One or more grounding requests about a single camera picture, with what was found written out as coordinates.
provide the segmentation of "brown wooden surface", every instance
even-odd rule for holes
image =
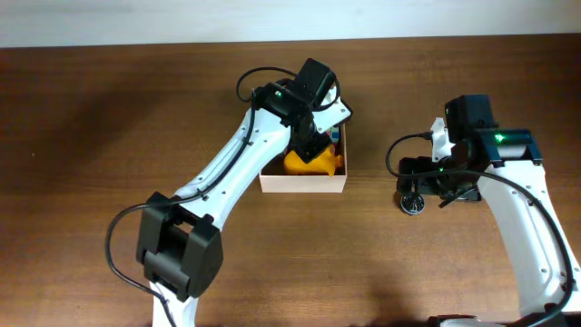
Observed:
[[[171,194],[225,145],[247,109],[233,92],[241,73],[298,70],[307,57],[337,73],[355,111],[345,191],[263,194],[256,180],[226,224],[224,265],[199,323],[516,318],[515,281],[485,203],[439,210],[429,198],[408,217],[392,200],[389,145],[428,130],[460,94],[489,94],[503,127],[533,131],[581,255],[581,35],[2,50],[0,325],[150,323],[151,297],[105,264],[107,224],[152,191]],[[273,78],[255,76],[244,91]],[[394,156],[428,154],[429,143],[409,141]],[[132,276],[143,274],[137,226],[128,217],[113,242]]]

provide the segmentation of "white box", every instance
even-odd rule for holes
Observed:
[[[343,166],[337,168],[335,175],[287,175],[282,165],[283,157],[278,156],[259,173],[264,193],[341,193],[347,182],[347,134],[345,124],[340,127],[338,154],[343,156]]]

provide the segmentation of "orange plush toy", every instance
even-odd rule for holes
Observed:
[[[335,145],[329,145],[322,154],[310,163],[304,163],[294,152],[289,152],[284,157],[284,171],[289,175],[301,174],[327,174],[333,176],[335,169],[343,166],[343,156],[335,155]]]

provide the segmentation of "wooden table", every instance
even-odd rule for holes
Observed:
[[[581,35],[407,38],[0,51],[0,325],[143,326],[152,298],[112,275],[104,231],[125,206],[172,194],[230,139],[233,87],[260,65],[328,64],[355,112],[341,194],[265,194],[255,181],[222,239],[200,324],[360,326],[473,313],[517,317],[485,203],[403,214],[389,145],[460,94],[489,94],[502,127],[533,131],[553,205],[581,256]],[[257,74],[244,87],[279,77]],[[395,157],[429,154],[409,141]],[[132,276],[138,215],[115,232]]]

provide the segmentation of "white wall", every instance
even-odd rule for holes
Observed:
[[[581,0],[0,0],[0,46],[581,32]]]

